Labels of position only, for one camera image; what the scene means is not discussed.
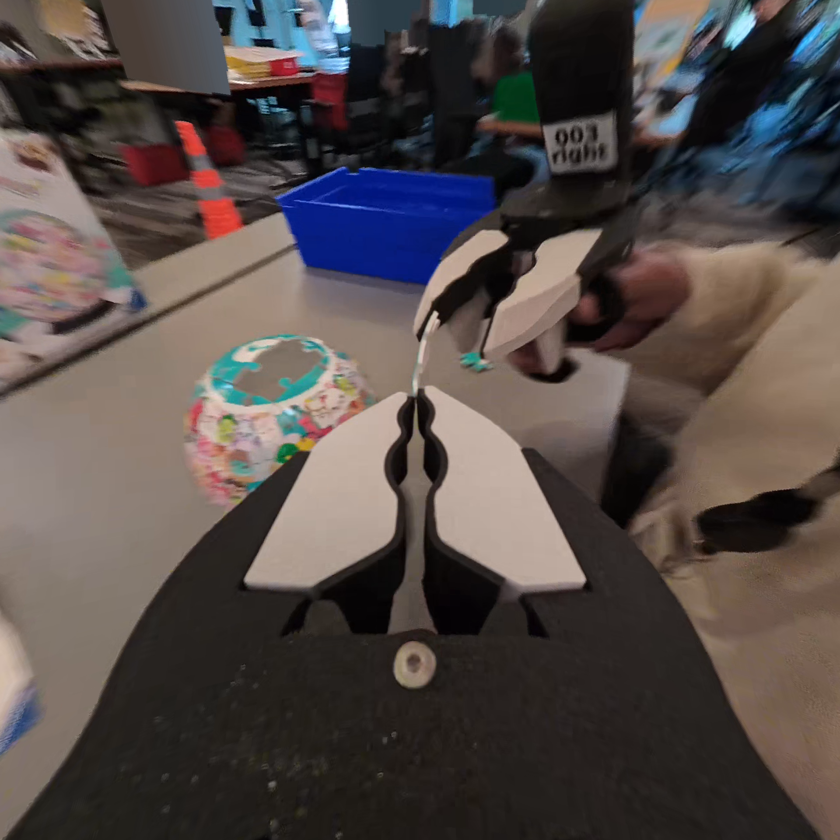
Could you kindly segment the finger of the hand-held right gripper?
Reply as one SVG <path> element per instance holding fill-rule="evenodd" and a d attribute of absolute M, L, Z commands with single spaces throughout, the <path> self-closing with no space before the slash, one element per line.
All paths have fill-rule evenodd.
<path fill-rule="evenodd" d="M 504 361 L 575 308 L 581 298 L 579 268 L 601 235 L 600 228 L 583 228 L 537 247 L 531 269 L 493 311 L 481 350 L 488 361 Z"/>
<path fill-rule="evenodd" d="M 509 236 L 481 230 L 438 263 L 416 310 L 413 331 L 420 340 L 436 316 L 459 352 L 483 353 L 495 310 L 511 290 Z"/>

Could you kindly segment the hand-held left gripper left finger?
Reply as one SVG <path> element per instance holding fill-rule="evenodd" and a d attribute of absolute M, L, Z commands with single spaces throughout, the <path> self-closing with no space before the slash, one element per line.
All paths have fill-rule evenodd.
<path fill-rule="evenodd" d="M 244 587 L 333 602 L 355 634 L 386 634 L 406 569 L 402 485 L 415 400 L 388 396 L 307 455 Z"/>

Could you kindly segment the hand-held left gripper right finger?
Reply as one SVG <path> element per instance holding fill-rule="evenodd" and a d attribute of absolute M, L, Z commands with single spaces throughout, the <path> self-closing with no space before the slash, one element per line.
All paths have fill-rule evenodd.
<path fill-rule="evenodd" d="M 580 592 L 585 573 L 517 441 L 435 386 L 416 394 L 431 486 L 423 593 L 438 634 L 479 634 L 499 605 Z"/>

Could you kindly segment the teal and white puzzle piece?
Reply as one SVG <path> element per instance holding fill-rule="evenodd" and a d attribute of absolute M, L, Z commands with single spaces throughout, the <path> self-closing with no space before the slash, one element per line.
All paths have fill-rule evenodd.
<path fill-rule="evenodd" d="M 416 352 L 416 359 L 413 367 L 413 374 L 411 380 L 411 394 L 412 397 L 417 397 L 423 387 L 422 379 L 424 376 L 428 355 L 430 351 L 430 344 L 440 325 L 439 316 L 436 311 L 431 311 L 425 321 L 421 336 L 418 341 Z"/>

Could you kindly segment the colourful cartoon puzzle ball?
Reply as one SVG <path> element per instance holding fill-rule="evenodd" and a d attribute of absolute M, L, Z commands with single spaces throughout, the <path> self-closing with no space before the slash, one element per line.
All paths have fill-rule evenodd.
<path fill-rule="evenodd" d="M 185 458 L 205 498 L 228 511 L 376 403 L 357 363 L 320 339 L 252 339 L 197 381 L 184 417 Z"/>

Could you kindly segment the person's right forearm beige sleeve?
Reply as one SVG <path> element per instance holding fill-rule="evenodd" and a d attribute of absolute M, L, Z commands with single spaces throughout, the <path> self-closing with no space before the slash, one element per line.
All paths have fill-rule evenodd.
<path fill-rule="evenodd" d="M 838 258 L 795 245 L 755 242 L 703 248 L 666 240 L 644 256 L 675 258 L 688 298 L 641 342 L 610 354 L 647 377 L 713 393 L 791 306 L 826 278 Z"/>

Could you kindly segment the puzzle ball cardboard box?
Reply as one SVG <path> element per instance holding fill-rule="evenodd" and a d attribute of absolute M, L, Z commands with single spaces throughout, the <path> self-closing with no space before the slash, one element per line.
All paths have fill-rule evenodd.
<path fill-rule="evenodd" d="M 147 307 L 46 136 L 1 132 L 1 391 L 108 338 Z"/>

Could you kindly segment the person's right hand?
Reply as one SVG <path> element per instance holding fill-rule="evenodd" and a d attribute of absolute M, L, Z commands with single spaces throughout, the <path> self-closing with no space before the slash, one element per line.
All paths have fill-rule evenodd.
<path fill-rule="evenodd" d="M 690 280 L 683 259 L 671 250 L 635 250 L 607 273 L 621 293 L 623 319 L 598 340 L 575 343 L 597 353 L 632 349 L 673 317 L 690 297 Z"/>

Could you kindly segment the green plastic bin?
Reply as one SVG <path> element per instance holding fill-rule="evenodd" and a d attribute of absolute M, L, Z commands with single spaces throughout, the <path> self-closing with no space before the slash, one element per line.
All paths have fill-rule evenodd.
<path fill-rule="evenodd" d="M 539 125 L 539 109 L 530 70 L 501 77 L 493 91 L 492 112 L 500 122 Z"/>

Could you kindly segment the blue plastic bin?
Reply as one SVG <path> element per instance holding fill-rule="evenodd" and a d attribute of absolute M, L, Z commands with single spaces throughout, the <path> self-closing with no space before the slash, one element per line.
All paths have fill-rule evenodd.
<path fill-rule="evenodd" d="M 308 268 L 425 286 L 497 193 L 485 176 L 342 167 L 276 202 Z"/>

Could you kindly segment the black badge reel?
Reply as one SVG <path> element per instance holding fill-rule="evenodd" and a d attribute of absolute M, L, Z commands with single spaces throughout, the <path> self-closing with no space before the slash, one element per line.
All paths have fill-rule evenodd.
<path fill-rule="evenodd" d="M 741 502 L 711 507 L 695 518 L 696 550 L 703 558 L 720 553 L 766 553 L 786 544 L 813 522 L 839 493 L 839 465 L 801 486 L 770 490 Z"/>

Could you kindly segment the orange traffic cone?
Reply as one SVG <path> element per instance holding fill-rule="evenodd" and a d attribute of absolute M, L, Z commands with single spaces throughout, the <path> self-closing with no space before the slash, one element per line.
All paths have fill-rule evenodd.
<path fill-rule="evenodd" d="M 173 122 L 190 166 L 198 213 L 208 239 L 222 238 L 244 228 L 239 211 L 207 153 L 196 127 L 188 121 Z"/>

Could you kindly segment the red storage bin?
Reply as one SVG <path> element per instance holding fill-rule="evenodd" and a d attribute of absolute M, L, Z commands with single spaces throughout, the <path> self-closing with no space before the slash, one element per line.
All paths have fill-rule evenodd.
<path fill-rule="evenodd" d="M 183 154 L 174 145 L 120 143 L 118 148 L 130 176 L 139 186 L 161 186 L 190 178 Z"/>

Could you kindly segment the white and blue box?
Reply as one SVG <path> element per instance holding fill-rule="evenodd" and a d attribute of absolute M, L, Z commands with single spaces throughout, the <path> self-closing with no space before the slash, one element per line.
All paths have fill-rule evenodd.
<path fill-rule="evenodd" d="M 35 675 L 14 625 L 1 615 L 1 754 L 40 718 Z"/>

